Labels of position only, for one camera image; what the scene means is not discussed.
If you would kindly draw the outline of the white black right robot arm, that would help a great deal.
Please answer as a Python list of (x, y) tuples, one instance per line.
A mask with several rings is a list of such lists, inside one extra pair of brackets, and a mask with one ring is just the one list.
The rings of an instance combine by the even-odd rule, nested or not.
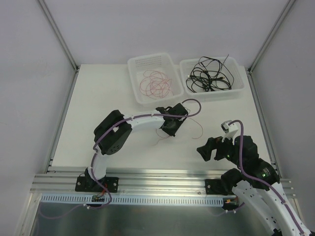
[(206, 179), (207, 194), (236, 195), (242, 204), (255, 210), (261, 223), (273, 236), (313, 236), (298, 217), (284, 193), (280, 177), (268, 162), (259, 157), (251, 136), (209, 138), (197, 152), (204, 161), (227, 159), (236, 165), (220, 179)]

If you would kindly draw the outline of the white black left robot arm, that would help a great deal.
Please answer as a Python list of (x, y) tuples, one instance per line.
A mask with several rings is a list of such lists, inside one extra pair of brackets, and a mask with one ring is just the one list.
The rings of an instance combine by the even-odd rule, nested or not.
[(92, 191), (103, 187), (106, 176), (106, 155), (120, 151), (132, 132), (142, 129), (161, 129), (169, 136), (176, 132), (189, 116), (187, 109), (180, 103), (174, 107), (158, 107), (149, 114), (133, 117), (113, 110), (94, 130), (94, 155), (85, 170), (86, 185)]

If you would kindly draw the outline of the white left plastic basket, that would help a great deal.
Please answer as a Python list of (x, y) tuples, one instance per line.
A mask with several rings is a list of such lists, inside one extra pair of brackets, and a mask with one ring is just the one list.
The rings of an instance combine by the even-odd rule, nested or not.
[(130, 58), (127, 67), (135, 99), (142, 106), (165, 104), (184, 94), (178, 72), (167, 53)]

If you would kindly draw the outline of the white plastic basket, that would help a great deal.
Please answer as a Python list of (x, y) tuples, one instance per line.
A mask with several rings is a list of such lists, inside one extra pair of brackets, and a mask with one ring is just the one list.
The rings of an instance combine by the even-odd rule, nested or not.
[(184, 91), (204, 101), (232, 99), (245, 91), (245, 79), (237, 61), (229, 55), (185, 59), (179, 64)]
[(165, 104), (184, 94), (178, 72), (167, 53), (130, 58), (127, 67), (135, 99), (142, 106)]

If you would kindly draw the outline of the white right plastic basket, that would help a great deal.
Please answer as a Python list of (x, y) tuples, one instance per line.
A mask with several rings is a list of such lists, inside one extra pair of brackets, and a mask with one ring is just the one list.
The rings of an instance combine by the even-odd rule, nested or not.
[(245, 79), (237, 61), (229, 55), (185, 59), (179, 64), (184, 91), (204, 101), (232, 99), (245, 91)]

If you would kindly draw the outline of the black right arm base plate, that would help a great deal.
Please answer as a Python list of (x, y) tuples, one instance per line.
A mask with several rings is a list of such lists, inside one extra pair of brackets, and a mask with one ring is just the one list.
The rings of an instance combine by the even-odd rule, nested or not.
[(222, 179), (206, 179), (205, 191), (207, 195), (233, 195), (232, 187)]

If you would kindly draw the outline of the aluminium mounting rail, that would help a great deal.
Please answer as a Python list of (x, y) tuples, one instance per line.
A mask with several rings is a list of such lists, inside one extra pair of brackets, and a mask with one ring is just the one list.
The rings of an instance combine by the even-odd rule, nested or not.
[[(84, 167), (49, 167), (36, 174), (31, 192), (72, 193)], [(108, 177), (118, 177), (118, 193), (126, 195), (204, 196), (205, 179), (219, 179), (225, 171), (147, 170), (109, 168)]]

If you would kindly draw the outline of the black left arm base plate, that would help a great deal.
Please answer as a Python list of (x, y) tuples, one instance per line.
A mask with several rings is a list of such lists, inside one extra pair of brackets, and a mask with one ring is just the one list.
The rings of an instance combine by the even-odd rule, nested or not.
[[(104, 177), (99, 180), (99, 183), (104, 186), (110, 193), (117, 193), (119, 186), (118, 177)], [(75, 192), (101, 192), (103, 188), (93, 179), (79, 176), (75, 185)]]

